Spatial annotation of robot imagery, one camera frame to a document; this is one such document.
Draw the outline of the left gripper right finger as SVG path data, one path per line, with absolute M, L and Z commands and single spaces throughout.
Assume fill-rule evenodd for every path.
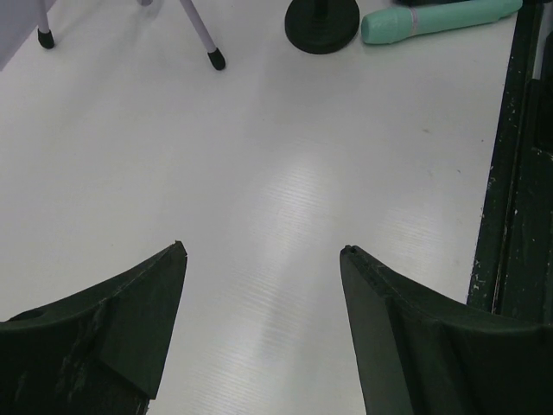
M 551 326 L 458 303 L 358 246 L 340 275 L 367 413 L 551 413 Z

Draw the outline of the green microphone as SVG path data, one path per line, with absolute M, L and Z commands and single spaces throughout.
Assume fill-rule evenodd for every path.
M 428 35 L 495 23 L 517 13 L 523 3 L 513 1 L 465 1 L 420 7 L 391 7 L 363 17 L 363 43 L 392 44 L 417 35 Z

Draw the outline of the black mic stand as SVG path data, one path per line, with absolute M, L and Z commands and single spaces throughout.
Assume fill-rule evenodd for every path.
M 356 36 L 360 13 L 355 0 L 293 0 L 284 18 L 285 35 L 309 54 L 331 54 Z

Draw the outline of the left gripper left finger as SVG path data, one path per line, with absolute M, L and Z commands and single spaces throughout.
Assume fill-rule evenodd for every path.
M 156 399 L 188 255 L 180 241 L 1 324 L 3 414 L 144 414 Z

